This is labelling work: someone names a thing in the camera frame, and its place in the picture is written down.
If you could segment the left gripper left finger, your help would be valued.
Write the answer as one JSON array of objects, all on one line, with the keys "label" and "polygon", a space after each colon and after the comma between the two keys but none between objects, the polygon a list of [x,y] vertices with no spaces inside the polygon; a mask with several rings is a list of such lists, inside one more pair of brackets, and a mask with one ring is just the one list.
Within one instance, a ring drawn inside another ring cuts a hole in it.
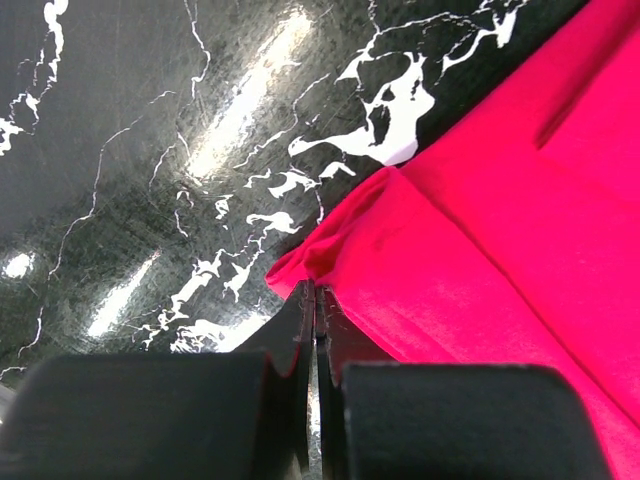
[{"label": "left gripper left finger", "polygon": [[60,356],[1,427],[5,479],[299,479],[316,290],[228,353]]}]

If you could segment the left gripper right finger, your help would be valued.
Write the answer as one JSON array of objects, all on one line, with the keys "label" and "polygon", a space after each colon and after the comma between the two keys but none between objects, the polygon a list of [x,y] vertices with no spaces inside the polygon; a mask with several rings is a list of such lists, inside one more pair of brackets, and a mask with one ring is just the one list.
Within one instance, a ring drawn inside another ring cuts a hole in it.
[{"label": "left gripper right finger", "polygon": [[609,479],[583,402],[555,370],[402,364],[335,295],[315,317],[327,479]]}]

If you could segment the red polo shirt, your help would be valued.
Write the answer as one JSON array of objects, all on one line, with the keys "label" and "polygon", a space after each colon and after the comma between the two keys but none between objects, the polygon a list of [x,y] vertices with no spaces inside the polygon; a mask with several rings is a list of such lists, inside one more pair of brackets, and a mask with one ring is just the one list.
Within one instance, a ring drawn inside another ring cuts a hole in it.
[{"label": "red polo shirt", "polygon": [[436,143],[268,272],[402,362],[533,363],[639,475],[639,5],[591,1]]}]

